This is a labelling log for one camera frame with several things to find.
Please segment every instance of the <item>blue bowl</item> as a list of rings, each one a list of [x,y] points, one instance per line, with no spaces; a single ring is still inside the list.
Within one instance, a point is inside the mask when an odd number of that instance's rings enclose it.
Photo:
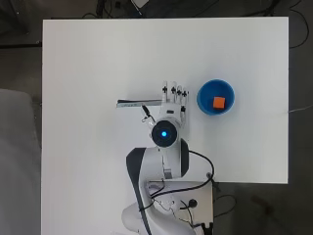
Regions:
[[[225,109],[214,110],[213,100],[214,97],[225,98]],[[223,80],[211,80],[207,82],[199,91],[197,96],[199,108],[207,115],[216,116],[222,115],[229,111],[235,102],[235,93],[230,84]]]

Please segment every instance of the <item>robotic hand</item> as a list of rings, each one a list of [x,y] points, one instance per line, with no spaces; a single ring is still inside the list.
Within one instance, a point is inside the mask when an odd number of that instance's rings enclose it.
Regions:
[[[162,86],[162,104],[158,120],[143,106],[144,122],[151,130],[156,146],[135,148],[126,159],[129,177],[137,198],[136,204],[123,211],[125,227],[139,234],[195,235],[192,227],[176,218],[165,215],[154,207],[147,184],[149,181],[183,177],[189,168],[189,149],[180,138],[186,119],[186,90],[176,89],[173,82],[167,98],[167,82]]]

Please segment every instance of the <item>white robot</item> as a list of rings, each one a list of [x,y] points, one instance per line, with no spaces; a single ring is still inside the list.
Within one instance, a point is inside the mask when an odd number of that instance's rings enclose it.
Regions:
[[[134,187],[137,203],[122,213],[124,226],[140,235],[196,235],[186,222],[157,210],[148,189],[153,180],[183,177],[189,169],[189,149],[180,137],[186,119],[188,92],[173,82],[168,91],[162,86],[162,103],[158,120],[143,106],[144,122],[156,143],[153,148],[135,148],[127,156],[126,165]]]

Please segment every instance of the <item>wire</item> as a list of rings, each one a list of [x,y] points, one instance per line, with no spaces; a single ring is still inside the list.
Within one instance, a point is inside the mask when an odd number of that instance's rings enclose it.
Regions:
[[[98,18],[95,14],[93,14],[93,13],[86,13],[85,15],[83,15],[81,18],[82,19],[84,19],[85,17],[87,17],[87,16],[92,16],[92,17],[94,17],[94,18]]]
[[[191,191],[191,190],[200,189],[200,188],[204,187],[206,184],[208,184],[208,183],[212,180],[212,178],[213,178],[213,176],[214,176],[214,165],[213,165],[212,161],[211,161],[209,158],[207,158],[206,156],[204,156],[204,155],[202,155],[202,154],[199,154],[199,153],[197,153],[197,152],[195,152],[195,151],[190,150],[189,153],[194,154],[194,155],[197,155],[197,156],[199,156],[199,157],[201,157],[201,158],[207,160],[207,161],[210,163],[211,168],[212,168],[212,173],[210,174],[210,176],[208,177],[208,179],[207,179],[203,184],[200,184],[200,185],[195,186],[195,187],[183,188],[183,189],[175,189],[175,190],[169,190],[169,191],[166,191],[166,192],[154,194],[154,195],[152,196],[152,199],[154,199],[154,198],[156,198],[156,197],[159,197],[159,196],[161,196],[161,195],[165,195],[165,194],[179,193],[179,192],[186,192],[186,191]]]
[[[146,207],[140,208],[140,209],[139,209],[139,212],[143,212],[144,210],[150,208],[154,203],[155,203],[155,200],[153,200],[153,201],[152,201],[149,205],[147,205]]]
[[[296,4],[294,4],[292,7],[298,5],[300,2],[301,2],[301,0],[298,1]],[[303,40],[302,42],[300,42],[300,43],[297,44],[296,46],[291,46],[290,49],[294,49],[294,48],[297,48],[297,47],[302,46],[302,45],[307,41],[307,39],[309,38],[309,35],[310,35],[310,27],[309,27],[309,24],[308,24],[306,18],[303,16],[302,13],[300,13],[300,12],[294,10],[292,7],[290,7],[290,11],[291,11],[291,12],[294,12],[294,13],[297,13],[298,15],[300,15],[300,16],[302,17],[302,19],[303,19],[303,21],[304,21],[304,24],[305,24],[305,27],[306,27],[306,35],[305,35],[305,38],[304,38],[304,40]]]
[[[153,196],[153,195],[159,193],[160,191],[162,191],[162,190],[165,188],[165,182],[164,182],[163,179],[162,179],[162,183],[163,183],[163,186],[162,186],[160,189],[158,189],[157,191],[155,191],[155,192],[154,192],[152,195],[150,195],[150,196]]]
[[[237,204],[237,199],[235,198],[234,195],[225,194],[225,195],[219,196],[219,197],[217,197],[217,198],[213,201],[213,204],[214,204],[216,201],[218,201],[218,200],[220,200],[220,199],[222,199],[222,198],[227,198],[227,197],[230,197],[230,198],[232,198],[232,199],[234,200],[233,206],[232,206],[229,210],[227,210],[227,211],[225,211],[225,212],[222,212],[222,213],[220,213],[220,214],[218,214],[218,215],[215,215],[214,218],[220,217],[220,216],[225,215],[225,214],[227,214],[227,213],[230,213],[230,212],[232,212],[232,211],[234,210],[234,208],[235,208],[235,206],[236,206],[236,204]]]
[[[303,108],[299,108],[299,109],[295,109],[295,110],[290,110],[289,113],[293,113],[293,112],[298,112],[298,111],[305,111],[307,109],[313,108],[313,105],[307,106],[307,107],[303,107]]]
[[[181,202],[182,204],[184,204],[184,206],[187,208],[188,214],[189,214],[189,218],[190,218],[189,224],[193,227],[193,226],[194,226],[193,216],[192,216],[192,213],[190,212],[189,207],[187,206],[187,204],[186,204],[184,201],[181,200],[180,202]]]
[[[11,44],[11,45],[0,45],[1,49],[20,49],[20,48],[34,48],[34,47],[42,47],[42,42],[38,41],[34,44]]]
[[[202,11],[200,11],[199,13],[196,13],[195,15],[192,16],[192,18],[195,18],[201,14],[203,14],[204,12],[206,12],[208,9],[210,9],[211,7],[213,7],[216,3],[218,3],[219,0],[216,0],[215,2],[213,2],[212,4],[210,4],[209,6],[207,6],[205,9],[203,9]]]
[[[249,14],[245,14],[242,17],[253,17],[253,16],[257,16],[260,14],[263,14],[263,17],[267,17],[268,15],[270,15],[271,17],[274,16],[274,11],[275,8],[277,7],[277,5],[281,2],[282,0],[272,0],[271,5],[268,8],[265,8],[264,10],[261,11],[257,11],[257,12],[253,12],[253,13],[249,13]]]
[[[298,0],[296,3],[294,3],[292,6],[290,6],[290,9],[296,7],[301,2],[302,2],[302,0]]]

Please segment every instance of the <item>gray floor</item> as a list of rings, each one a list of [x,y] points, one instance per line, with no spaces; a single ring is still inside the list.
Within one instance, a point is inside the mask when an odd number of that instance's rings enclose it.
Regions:
[[[300,42],[305,35],[301,18],[288,11],[288,6],[295,1],[283,1],[276,13],[276,16],[290,16],[291,45]],[[187,18],[209,5],[209,1],[205,4],[203,0],[176,0],[171,1],[172,7],[166,7],[165,2],[154,0],[151,6],[145,9],[147,16]],[[262,6],[267,6],[269,2],[267,0],[220,0],[201,17],[236,17],[262,9]],[[42,19],[81,17],[87,12],[94,13],[96,6],[96,0],[29,0],[23,3],[25,13],[21,15],[27,22],[29,34],[7,33],[0,36],[0,44],[33,43],[41,40]],[[310,27],[313,25],[313,15],[310,14],[312,7],[312,1],[304,0],[296,8],[305,15]],[[112,14],[122,16],[123,11],[113,10]],[[312,47],[310,37],[303,46],[290,50],[290,109],[313,104]],[[41,49],[0,50],[0,88],[20,90],[32,96],[39,133],[41,132],[41,65]],[[236,195],[238,204],[232,213],[215,219],[215,234],[313,234],[312,118],[313,109],[290,114],[289,185],[220,184],[221,194]],[[221,200],[216,203],[215,212],[223,212],[231,206],[231,200]]]

